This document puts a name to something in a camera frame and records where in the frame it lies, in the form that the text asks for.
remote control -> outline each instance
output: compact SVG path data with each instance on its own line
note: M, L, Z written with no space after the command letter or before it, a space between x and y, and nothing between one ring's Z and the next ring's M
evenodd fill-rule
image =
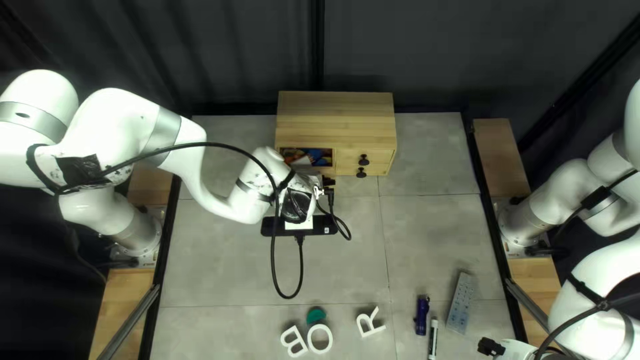
M474 279L466 272L461 272L458 278L456 293L453 295L449 317L447 318L447 329L464 335L469 323L469 308L473 297Z

white foam letter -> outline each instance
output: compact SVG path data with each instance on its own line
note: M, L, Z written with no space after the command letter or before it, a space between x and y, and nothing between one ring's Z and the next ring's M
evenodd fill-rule
M292 333L296 335L296 338L293 339L290 343L288 343L285 340L285 338L288 335L292 334ZM303 355L307 351L309 351L309 349L305 345L305 342L302 340L302 335L300 335L300 331L298 331L298 327L295 326L295 325L293 325L292 327L288 328L287 330L285 330L285 332L282 333L282 335L280 335L280 342L282 343L282 345L287 347L287 352L289 353L289 356L291 356L291 357L298 357L298 356ZM300 349L298 352L291 351L291 349L293 349L297 344L302 345L302 349Z
M311 341L311 334L313 334L314 331L316 331L316 330L324 330L324 332L326 332L327 336L329 336L329 344L327 344L326 348L324 348L322 350L316 349L316 347L314 346L313 341ZM307 343L309 344L309 347L311 348L311 351L315 352L316 354L324 354L325 352L331 350L331 347L333 346L333 334L331 333L331 330L326 325L323 325L321 323L317 323L317 324L313 325L311 327L311 329L309 329L309 333L307 334Z
M371 316L367 315L367 314L360 314L358 315L358 318L356 318L356 324L358 325L358 329L360 330L360 335L362 335L363 338L375 334L377 332L380 332L384 329L387 328L386 325L382 325L381 327L373 327L373 318L376 317L376 314L378 314L378 307L376 306L376 308L373 310L373 313L371 313ZM362 330L362 320L364 320L365 322L367 322L367 326L369 326L369 331L363 331Z

tiled floor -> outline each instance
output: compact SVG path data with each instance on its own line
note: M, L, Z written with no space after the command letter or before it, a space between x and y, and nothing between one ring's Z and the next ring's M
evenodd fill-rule
M248 151L273 145L274 116L200 117L210 141ZM156 325L153 359L288 359L280 334L313 306L327 313L334 343L329 353L302 359L427 358L426 337L413 332L415 298L427 293L442 319L438 359L486 359L482 336L513 337L497 265L477 195L467 143L457 113L398 114L398 154L387 177L339 177L335 212L353 240L308 237L300 294L281 299L269 270L269 239L259 225L212 215L183 188ZM208 149L205 183L227 195L245 160ZM285 293L298 276L293 239L276 245L278 280ZM466 336L444 329L458 278L477 280ZM359 313L380 307L387 330L366 339Z

drawer knob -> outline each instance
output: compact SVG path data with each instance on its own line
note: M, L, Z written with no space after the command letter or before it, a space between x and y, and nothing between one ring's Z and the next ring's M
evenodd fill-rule
M366 154L360 155L360 161L358 161L358 165L363 167L368 164L369 164L369 160L367 160L367 155Z
M364 172L364 167L359 167L358 168L358 173L356 174L356 177L358 178L363 178L363 177L367 177L367 173Z

wooden drawer cabinet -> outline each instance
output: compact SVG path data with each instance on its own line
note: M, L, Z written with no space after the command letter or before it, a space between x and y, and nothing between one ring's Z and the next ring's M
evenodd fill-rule
M366 155L365 159L369 160L370 164L389 164L391 157L394 155L394 151L339 149L335 155L336 165L357 164L362 159L362 155Z
M331 149L324 175L387 175L396 154L391 93L288 92L278 96L276 149ZM368 165L360 165L366 155Z
M367 176L384 176L387 174L389 164L370 164L367 166L360 166L358 164L337 165L335 173L338 175L357 175L360 172L359 168L363 168L362 172L367 174Z

